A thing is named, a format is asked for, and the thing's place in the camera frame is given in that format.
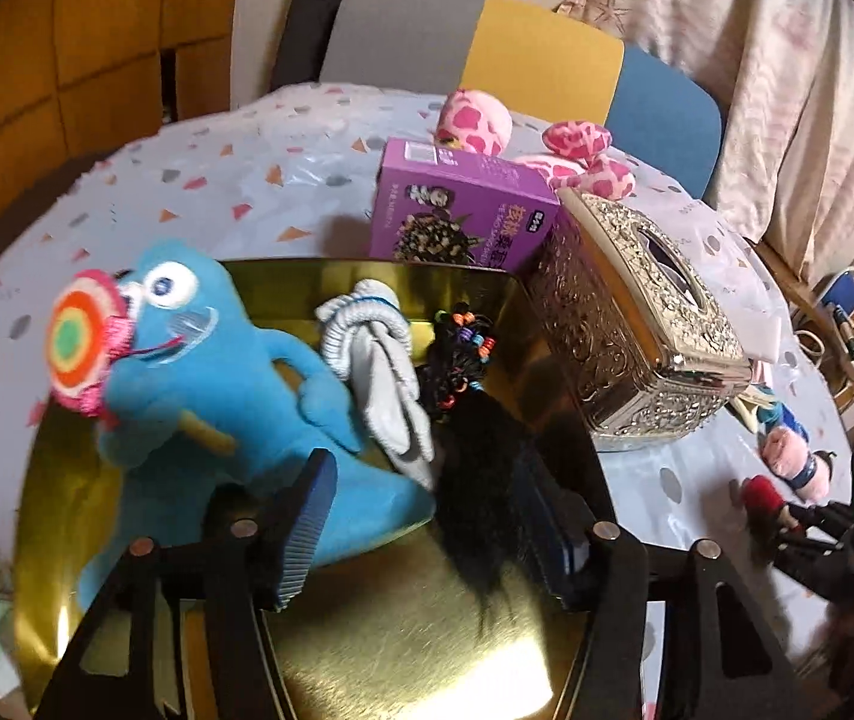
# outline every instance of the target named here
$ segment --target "purple snack box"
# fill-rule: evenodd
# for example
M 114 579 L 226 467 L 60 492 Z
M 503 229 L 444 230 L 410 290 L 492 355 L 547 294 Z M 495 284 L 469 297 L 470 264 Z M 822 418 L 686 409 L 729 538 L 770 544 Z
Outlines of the purple snack box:
M 532 167 L 391 138 L 380 166 L 370 256 L 516 272 L 543 242 L 559 207 Z

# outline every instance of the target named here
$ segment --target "pink plush toy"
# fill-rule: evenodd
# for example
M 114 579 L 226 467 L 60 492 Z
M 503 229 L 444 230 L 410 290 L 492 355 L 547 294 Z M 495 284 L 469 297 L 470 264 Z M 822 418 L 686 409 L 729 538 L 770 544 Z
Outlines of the pink plush toy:
M 457 89 L 440 109 L 436 141 L 450 148 L 498 156 L 510 142 L 513 121 L 507 107 L 478 89 Z M 607 200 L 620 200 L 637 185 L 630 168 L 603 151 L 610 130 L 593 122 L 558 122 L 543 134 L 552 154 L 526 154 L 514 162 L 534 167 L 550 188 L 579 187 Z
M 558 156 L 589 164 L 610 148 L 613 136 L 609 129 L 593 122 L 558 122 L 547 127 L 543 141 Z
M 550 189 L 578 187 L 584 173 L 587 172 L 587 168 L 579 162 L 555 157 L 553 154 L 526 154 L 513 161 L 518 165 L 533 167 L 550 184 Z
M 603 153 L 613 142 L 606 127 L 593 122 L 558 122 L 547 127 L 543 141 L 553 153 L 585 167 L 577 182 L 564 186 L 579 187 L 605 200 L 622 200 L 637 186 L 629 167 Z
M 591 160 L 582 176 L 580 189 L 607 200 L 621 200 L 637 186 L 630 168 L 606 154 Z
M 823 453 L 811 453 L 803 436 L 786 425 L 777 425 L 766 434 L 760 454 L 766 467 L 802 500 L 822 501 L 830 494 L 833 473 Z
M 436 140 L 453 148 L 497 156 L 513 134 L 510 111 L 478 89 L 457 89 L 440 109 Z

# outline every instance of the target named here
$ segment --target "gold metal tray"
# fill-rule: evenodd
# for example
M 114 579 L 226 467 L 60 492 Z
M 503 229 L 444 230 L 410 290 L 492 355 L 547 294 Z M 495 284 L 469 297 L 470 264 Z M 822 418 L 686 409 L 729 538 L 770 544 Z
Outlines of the gold metal tray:
M 415 357 L 437 309 L 468 300 L 495 320 L 498 345 L 486 389 L 543 437 L 562 485 L 613 519 L 606 483 L 579 410 L 521 284 L 500 271 L 331 260 L 227 263 L 257 325 L 316 343 L 313 309 L 361 278 L 395 288 L 413 322 Z M 14 566 L 17 659 L 36 709 L 75 629 L 77 576 L 112 528 L 121 474 L 97 458 L 94 425 L 51 403 L 27 469 Z M 388 467 L 375 447 L 366 459 Z M 372 553 L 310 574 L 301 595 L 268 624 L 284 680 L 303 720 L 551 717 L 583 632 L 580 615 L 512 571 L 505 598 L 481 619 L 475 597 L 448 565 L 432 526 Z M 202 605 L 182 610 L 185 678 L 195 720 L 217 716 L 203 647 Z M 108 664 L 122 634 L 88 653 Z M 158 664 L 164 670 L 164 664 Z M 110 666 L 103 667 L 110 673 Z M 158 701 L 169 697 L 158 679 Z

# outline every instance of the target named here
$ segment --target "wooden wall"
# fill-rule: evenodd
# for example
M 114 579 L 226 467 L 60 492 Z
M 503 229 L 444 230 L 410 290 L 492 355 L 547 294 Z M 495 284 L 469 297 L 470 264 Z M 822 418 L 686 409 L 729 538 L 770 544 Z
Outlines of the wooden wall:
M 0 213 L 65 159 L 226 110 L 233 0 L 0 0 Z

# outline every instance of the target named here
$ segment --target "confetti pattern tablecloth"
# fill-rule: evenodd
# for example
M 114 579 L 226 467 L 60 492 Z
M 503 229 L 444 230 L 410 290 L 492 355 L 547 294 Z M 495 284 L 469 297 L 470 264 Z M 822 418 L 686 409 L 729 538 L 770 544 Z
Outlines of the confetti pattern tablecloth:
M 81 177 L 0 258 L 0 550 L 10 555 L 20 487 L 47 386 L 41 352 L 55 295 L 75 271 L 118 271 L 161 238 L 220 258 L 363 257 L 380 152 L 391 136 L 428 140 L 442 98 L 369 87 L 289 87 L 227 114 L 165 127 Z M 517 115 L 505 156 L 543 151 L 548 122 Z M 750 247 L 653 167 L 631 163 L 628 201 L 675 238 L 721 303 L 786 317 Z M 784 323 L 776 391 L 814 448 L 838 452 L 834 497 L 849 499 L 849 450 L 819 374 Z M 808 646 L 823 603 L 750 565 L 732 482 L 763 470 L 747 431 L 721 412 L 671 445 L 603 456 L 618 517 L 644 541 L 686 549 L 711 536 L 733 557 L 792 654 Z M 651 607 L 644 684 L 655 694 L 662 610 Z

